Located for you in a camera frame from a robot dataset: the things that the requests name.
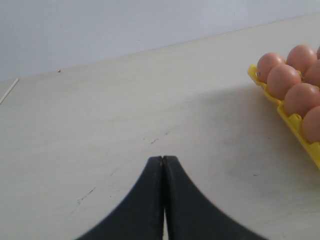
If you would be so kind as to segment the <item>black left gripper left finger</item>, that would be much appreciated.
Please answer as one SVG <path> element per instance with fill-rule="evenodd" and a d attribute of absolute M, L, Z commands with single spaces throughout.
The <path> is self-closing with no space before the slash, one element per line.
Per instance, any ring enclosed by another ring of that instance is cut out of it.
<path fill-rule="evenodd" d="M 163 162 L 150 157 L 120 204 L 79 240 L 161 240 L 164 231 Z"/>

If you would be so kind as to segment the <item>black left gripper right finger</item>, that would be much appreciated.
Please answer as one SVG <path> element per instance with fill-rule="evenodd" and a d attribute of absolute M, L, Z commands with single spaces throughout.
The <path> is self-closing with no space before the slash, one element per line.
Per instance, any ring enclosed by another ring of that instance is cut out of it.
<path fill-rule="evenodd" d="M 176 156 L 164 156 L 163 203 L 170 240 L 262 240 L 212 204 Z"/>

